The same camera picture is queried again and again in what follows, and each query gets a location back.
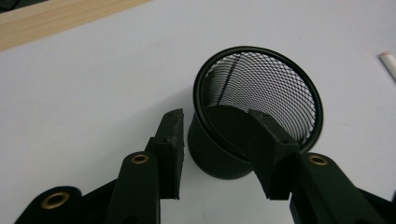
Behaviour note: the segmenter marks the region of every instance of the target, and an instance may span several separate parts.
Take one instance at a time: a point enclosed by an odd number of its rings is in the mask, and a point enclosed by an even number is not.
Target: mesh pen holder
[[[307,74],[269,49],[236,47],[214,55],[195,79],[193,101],[191,156],[202,170],[221,179],[252,171],[243,152],[250,109],[273,116],[300,143],[301,153],[318,140],[323,122],[320,98]]]

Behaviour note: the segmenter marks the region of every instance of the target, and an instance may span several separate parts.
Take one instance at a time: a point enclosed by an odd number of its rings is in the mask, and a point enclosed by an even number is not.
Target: brass insert
[[[145,163],[148,160],[149,160],[149,157],[146,156],[146,155],[143,155],[143,154],[136,155],[136,156],[132,157],[132,162],[134,164],[142,164],[142,163]]]
[[[316,164],[316,165],[327,165],[327,163],[328,163],[326,159],[324,159],[324,158],[321,157],[321,156],[316,156],[316,155],[310,156],[310,157],[309,157],[309,160],[310,160],[312,163]]]
[[[67,200],[69,200],[70,195],[67,192],[61,191],[61,192],[56,192],[48,196],[42,203],[41,207],[44,209],[53,209],[56,207],[61,206]]]

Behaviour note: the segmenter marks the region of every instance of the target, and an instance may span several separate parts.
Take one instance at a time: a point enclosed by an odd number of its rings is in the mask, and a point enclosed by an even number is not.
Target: screw hole
[[[50,196],[48,196],[41,203],[41,207],[44,209],[57,208],[57,207],[61,206],[62,204],[64,204],[65,202],[67,202],[67,200],[69,200],[69,198],[70,198],[70,195],[65,191],[56,192],[56,193],[53,193]]]
[[[136,156],[132,157],[132,162],[134,164],[142,164],[142,163],[145,163],[148,160],[149,160],[149,157],[146,156],[146,155],[143,155],[143,154],[136,155]]]

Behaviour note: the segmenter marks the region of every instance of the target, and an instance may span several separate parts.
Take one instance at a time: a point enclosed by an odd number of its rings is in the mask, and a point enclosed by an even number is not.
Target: wooden board
[[[49,0],[0,14],[0,51],[150,0]]]

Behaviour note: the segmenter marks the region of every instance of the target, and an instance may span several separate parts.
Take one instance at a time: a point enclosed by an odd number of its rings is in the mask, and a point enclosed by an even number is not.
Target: white object
[[[383,52],[379,55],[382,63],[388,68],[388,71],[392,74],[393,78],[396,79],[396,59],[395,57],[389,52]]]

